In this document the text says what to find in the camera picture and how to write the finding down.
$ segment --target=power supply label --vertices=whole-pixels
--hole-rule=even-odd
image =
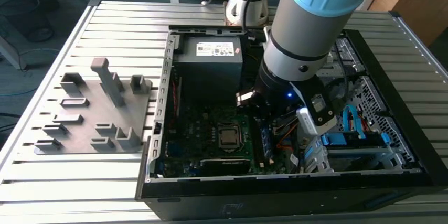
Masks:
[[[232,42],[199,42],[196,44],[198,56],[235,56]]]

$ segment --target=wooden cabinet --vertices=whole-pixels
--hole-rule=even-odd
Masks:
[[[448,0],[375,0],[370,10],[398,11],[427,46],[448,26]]]

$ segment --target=gray parts holder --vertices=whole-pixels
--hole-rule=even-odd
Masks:
[[[62,80],[67,95],[60,111],[42,128],[36,154],[135,153],[142,150],[152,82],[135,75],[120,81],[110,73],[106,58],[95,58],[92,69],[100,81],[67,73]]]

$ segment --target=white sticker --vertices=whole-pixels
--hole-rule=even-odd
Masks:
[[[291,155],[290,160],[294,163],[294,165],[296,165],[296,166],[299,165],[299,159],[298,159],[298,157],[294,154]]]
[[[199,42],[196,44],[198,56],[235,56],[232,42]]]

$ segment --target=aluminum extrusion table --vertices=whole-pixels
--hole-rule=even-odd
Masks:
[[[168,25],[224,25],[224,8],[111,1],[87,7],[0,152],[0,223],[160,221],[147,205],[134,201],[140,154],[36,155],[30,136],[36,132],[32,127],[47,120],[47,113],[55,109],[54,100],[64,93],[59,85],[63,73],[79,72],[86,79],[98,78],[90,68],[94,57],[108,57],[110,68],[123,79],[139,72],[155,87],[159,85]],[[358,12],[346,28],[362,31],[448,164],[446,70],[403,20],[390,13]],[[151,99],[147,129],[154,124],[155,96]],[[447,223],[447,214],[448,194],[443,191],[412,197],[375,212],[263,218],[256,222],[359,223],[362,218],[375,223]]]

